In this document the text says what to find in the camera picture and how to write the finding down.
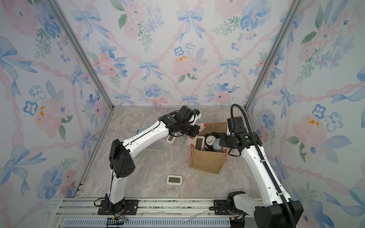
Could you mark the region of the small white digital clock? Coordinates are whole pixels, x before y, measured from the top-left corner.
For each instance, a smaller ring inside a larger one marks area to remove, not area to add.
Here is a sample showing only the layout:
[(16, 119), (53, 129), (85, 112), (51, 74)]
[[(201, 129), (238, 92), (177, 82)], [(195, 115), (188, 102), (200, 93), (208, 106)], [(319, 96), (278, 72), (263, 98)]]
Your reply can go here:
[(168, 144), (174, 144), (175, 140), (176, 140), (176, 137), (175, 137), (174, 135), (169, 135), (169, 136), (166, 138), (166, 142), (167, 142)]

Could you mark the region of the white large digital clock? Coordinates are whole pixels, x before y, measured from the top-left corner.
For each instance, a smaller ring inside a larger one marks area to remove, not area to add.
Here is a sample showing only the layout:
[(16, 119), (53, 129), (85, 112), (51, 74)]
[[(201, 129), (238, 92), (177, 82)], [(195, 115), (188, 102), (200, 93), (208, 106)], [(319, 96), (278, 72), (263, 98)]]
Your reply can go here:
[(195, 149), (198, 151), (203, 151), (205, 144), (205, 137), (204, 136), (196, 136), (195, 138)]

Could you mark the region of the white digital clock front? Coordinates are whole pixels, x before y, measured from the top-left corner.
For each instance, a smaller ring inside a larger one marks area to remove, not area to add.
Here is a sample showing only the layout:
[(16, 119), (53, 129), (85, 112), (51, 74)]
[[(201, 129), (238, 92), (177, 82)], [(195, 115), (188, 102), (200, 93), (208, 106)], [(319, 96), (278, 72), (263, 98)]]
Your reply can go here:
[(183, 177), (180, 175), (168, 175), (166, 178), (166, 184), (171, 186), (181, 186)]

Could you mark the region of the blue dome alarm clock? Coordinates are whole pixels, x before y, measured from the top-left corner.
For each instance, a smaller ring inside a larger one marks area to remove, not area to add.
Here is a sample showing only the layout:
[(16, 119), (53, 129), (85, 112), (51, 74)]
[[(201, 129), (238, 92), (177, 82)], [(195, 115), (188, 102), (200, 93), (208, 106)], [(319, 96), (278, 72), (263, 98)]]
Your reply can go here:
[(215, 141), (213, 143), (213, 151), (217, 152), (217, 153), (224, 152), (224, 148), (222, 146), (220, 146), (220, 138), (215, 139)]

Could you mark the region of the black twin-bell alarm clock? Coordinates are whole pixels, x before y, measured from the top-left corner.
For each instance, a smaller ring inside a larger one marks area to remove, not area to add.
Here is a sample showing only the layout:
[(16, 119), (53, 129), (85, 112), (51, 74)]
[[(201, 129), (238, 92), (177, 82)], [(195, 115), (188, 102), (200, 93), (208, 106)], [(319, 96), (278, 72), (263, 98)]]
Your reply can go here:
[(220, 133), (216, 133), (216, 132), (209, 133), (209, 134), (206, 134), (204, 136), (204, 138), (205, 138), (205, 140), (204, 140), (205, 147), (207, 147), (209, 149), (213, 149), (215, 140), (220, 138)]

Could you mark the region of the blue twin-bell clock beige base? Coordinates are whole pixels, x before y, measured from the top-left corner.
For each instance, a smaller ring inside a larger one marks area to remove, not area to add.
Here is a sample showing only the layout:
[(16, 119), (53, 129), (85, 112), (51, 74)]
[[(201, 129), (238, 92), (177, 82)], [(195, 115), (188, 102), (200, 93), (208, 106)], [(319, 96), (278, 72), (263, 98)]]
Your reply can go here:
[(136, 130), (135, 135), (138, 135), (138, 134), (140, 134), (141, 132), (143, 132), (143, 131), (145, 131), (147, 129), (148, 129), (148, 127), (141, 127), (141, 128), (139, 128), (139, 129)]

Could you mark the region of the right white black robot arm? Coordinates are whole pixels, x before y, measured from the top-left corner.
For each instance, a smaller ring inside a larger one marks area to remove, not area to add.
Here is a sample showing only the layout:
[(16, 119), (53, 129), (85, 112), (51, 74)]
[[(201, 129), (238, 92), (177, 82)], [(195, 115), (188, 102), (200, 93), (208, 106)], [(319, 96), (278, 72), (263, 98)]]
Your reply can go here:
[(295, 228), (303, 206), (294, 201), (280, 184), (270, 166), (260, 137), (249, 132), (242, 117), (227, 120), (228, 131), (220, 136), (220, 146), (237, 150), (248, 163), (261, 193), (254, 199), (243, 191), (231, 192), (227, 207), (231, 214), (249, 215), (259, 228)]

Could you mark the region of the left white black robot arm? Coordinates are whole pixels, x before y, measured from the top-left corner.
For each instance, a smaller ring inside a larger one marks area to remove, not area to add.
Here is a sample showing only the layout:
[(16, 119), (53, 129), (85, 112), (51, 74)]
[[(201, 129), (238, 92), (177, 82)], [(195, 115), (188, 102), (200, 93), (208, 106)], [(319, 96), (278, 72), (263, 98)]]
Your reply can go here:
[(136, 168), (133, 159), (146, 147), (174, 133), (178, 133), (178, 136), (197, 136), (200, 126), (196, 122), (201, 116), (198, 109), (184, 105), (178, 111), (159, 117), (145, 131), (129, 139), (116, 139), (112, 142), (109, 154), (111, 185), (105, 198), (106, 209), (109, 212), (117, 214), (124, 209), (127, 177)]

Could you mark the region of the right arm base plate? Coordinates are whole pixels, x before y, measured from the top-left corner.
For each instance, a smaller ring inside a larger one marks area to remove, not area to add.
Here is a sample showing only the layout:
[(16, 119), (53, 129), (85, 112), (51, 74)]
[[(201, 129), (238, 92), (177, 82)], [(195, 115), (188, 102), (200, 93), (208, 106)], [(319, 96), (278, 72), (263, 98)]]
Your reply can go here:
[(233, 216), (234, 214), (229, 210), (227, 200), (215, 199), (213, 201), (213, 212), (215, 215)]

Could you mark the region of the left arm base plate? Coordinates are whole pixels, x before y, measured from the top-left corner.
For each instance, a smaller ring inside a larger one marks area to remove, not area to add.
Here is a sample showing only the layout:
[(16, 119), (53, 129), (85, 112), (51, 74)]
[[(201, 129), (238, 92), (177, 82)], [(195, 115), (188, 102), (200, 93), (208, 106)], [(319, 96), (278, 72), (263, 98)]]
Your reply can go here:
[(98, 215), (136, 215), (139, 200), (123, 199), (116, 204), (112, 204), (109, 199), (103, 199), (98, 209)]

